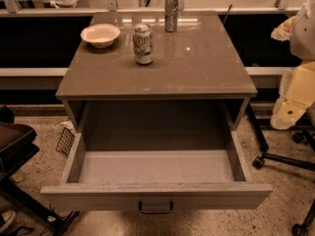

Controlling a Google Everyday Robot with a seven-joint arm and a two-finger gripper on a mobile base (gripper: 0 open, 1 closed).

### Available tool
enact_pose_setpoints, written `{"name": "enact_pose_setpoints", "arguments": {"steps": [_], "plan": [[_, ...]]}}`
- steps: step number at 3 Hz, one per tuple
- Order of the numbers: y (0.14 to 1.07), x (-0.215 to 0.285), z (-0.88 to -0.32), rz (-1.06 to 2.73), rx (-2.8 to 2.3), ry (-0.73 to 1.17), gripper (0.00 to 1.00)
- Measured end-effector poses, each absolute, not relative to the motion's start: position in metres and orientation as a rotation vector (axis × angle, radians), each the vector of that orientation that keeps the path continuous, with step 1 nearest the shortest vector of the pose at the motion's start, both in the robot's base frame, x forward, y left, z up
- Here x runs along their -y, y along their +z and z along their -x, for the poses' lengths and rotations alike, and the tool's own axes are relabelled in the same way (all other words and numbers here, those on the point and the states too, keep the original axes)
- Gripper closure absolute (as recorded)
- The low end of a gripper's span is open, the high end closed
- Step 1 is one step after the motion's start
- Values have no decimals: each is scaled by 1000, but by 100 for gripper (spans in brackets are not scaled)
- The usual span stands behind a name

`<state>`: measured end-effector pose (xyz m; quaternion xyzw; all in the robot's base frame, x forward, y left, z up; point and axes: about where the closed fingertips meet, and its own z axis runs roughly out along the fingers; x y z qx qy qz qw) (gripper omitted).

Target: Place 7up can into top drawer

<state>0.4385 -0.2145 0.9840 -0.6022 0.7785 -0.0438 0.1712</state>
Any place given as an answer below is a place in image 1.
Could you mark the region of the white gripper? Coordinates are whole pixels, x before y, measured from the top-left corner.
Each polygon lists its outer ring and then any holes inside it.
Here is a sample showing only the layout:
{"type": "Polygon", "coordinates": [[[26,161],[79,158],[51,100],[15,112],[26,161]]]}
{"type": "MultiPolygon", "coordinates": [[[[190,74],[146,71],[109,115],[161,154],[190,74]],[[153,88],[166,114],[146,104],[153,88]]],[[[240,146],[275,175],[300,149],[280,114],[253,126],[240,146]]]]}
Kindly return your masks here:
{"type": "MultiPolygon", "coordinates": [[[[290,17],[276,27],[271,38],[279,41],[290,40],[295,17],[290,17]]],[[[315,101],[315,62],[303,63],[293,71],[283,74],[271,125],[277,130],[294,126],[315,101]]]]}

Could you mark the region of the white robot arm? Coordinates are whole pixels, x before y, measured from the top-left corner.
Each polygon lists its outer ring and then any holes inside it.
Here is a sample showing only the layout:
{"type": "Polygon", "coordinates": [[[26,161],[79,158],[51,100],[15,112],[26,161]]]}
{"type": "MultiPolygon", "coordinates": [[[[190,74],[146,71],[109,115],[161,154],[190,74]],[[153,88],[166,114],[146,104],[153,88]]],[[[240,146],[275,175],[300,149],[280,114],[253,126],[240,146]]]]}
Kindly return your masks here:
{"type": "Polygon", "coordinates": [[[290,52],[302,60],[294,70],[283,72],[271,125],[278,130],[294,126],[315,101],[315,0],[305,2],[271,34],[276,40],[289,40],[290,52]]]}

